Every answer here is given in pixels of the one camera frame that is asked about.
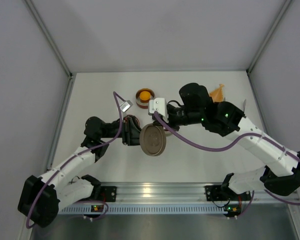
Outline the metal tongs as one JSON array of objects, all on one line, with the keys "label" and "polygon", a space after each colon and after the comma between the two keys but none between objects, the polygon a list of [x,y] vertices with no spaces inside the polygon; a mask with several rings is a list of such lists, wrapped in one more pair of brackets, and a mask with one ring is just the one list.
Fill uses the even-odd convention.
[{"label": "metal tongs", "polygon": [[247,117],[247,115],[246,115],[246,106],[247,106],[247,99],[245,99],[244,101],[243,101],[243,104],[242,104],[242,111],[243,111],[243,113],[244,113],[244,118],[246,118]]}]

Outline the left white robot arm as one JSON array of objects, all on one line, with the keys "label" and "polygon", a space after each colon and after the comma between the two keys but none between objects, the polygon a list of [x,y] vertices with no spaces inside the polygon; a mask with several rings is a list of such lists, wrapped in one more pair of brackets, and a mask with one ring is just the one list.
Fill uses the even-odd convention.
[{"label": "left white robot arm", "polygon": [[95,177],[86,174],[77,181],[74,178],[104,156],[110,145],[104,139],[121,139],[126,146],[138,146],[140,133],[140,122],[134,115],[111,123],[90,117],[85,122],[85,138],[70,157],[39,177],[26,179],[17,206],[26,216],[26,227],[47,227],[61,210],[76,202],[107,200]]}]

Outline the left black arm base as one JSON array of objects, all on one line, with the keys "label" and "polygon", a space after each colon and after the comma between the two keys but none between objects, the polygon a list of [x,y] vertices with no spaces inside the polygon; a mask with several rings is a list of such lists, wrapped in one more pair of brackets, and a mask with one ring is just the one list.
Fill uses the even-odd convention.
[{"label": "left black arm base", "polygon": [[98,186],[92,195],[93,200],[114,203],[117,198],[116,186]]}]

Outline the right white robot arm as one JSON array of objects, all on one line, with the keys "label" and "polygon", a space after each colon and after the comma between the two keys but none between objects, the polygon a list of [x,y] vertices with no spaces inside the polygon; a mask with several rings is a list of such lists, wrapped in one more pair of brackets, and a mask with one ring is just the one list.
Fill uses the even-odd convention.
[{"label": "right white robot arm", "polygon": [[266,190],[288,196],[300,187],[300,151],[290,151],[258,128],[245,113],[228,101],[216,102],[203,85],[188,83],[179,90],[182,104],[167,103],[168,129],[200,124],[205,130],[231,141],[223,152],[239,144],[263,162],[259,169],[226,175],[221,190],[227,195]]}]

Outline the brown round lid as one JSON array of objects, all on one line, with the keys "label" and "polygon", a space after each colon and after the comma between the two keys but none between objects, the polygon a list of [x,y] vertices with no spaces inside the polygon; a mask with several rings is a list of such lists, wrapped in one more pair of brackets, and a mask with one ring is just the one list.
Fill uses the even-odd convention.
[{"label": "brown round lid", "polygon": [[139,135],[139,144],[146,155],[151,157],[161,155],[167,144],[164,128],[153,124],[145,125]]}]

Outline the red round lid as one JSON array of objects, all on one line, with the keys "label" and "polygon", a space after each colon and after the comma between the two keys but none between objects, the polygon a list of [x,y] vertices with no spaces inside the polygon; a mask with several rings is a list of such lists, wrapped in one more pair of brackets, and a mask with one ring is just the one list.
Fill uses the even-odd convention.
[{"label": "red round lid", "polygon": [[138,126],[138,127],[141,126],[139,119],[135,115],[128,114],[123,119],[126,120],[126,121],[127,120],[132,120],[136,126]]}]

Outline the orange round food ball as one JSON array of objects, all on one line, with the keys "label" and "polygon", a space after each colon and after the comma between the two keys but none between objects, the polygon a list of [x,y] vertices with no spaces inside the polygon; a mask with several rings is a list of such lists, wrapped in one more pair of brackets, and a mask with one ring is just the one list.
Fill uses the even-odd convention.
[{"label": "orange round food ball", "polygon": [[141,102],[148,102],[151,99],[152,95],[150,92],[148,91],[142,91],[139,94],[139,99]]}]

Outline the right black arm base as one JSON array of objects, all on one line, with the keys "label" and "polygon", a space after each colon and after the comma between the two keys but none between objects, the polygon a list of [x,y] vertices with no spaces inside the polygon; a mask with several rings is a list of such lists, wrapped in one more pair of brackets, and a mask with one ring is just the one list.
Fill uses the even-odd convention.
[{"label": "right black arm base", "polygon": [[222,187],[221,184],[206,185],[204,187],[206,199],[208,202],[221,202],[221,201],[250,201],[252,196],[248,192],[237,194],[228,187]]}]

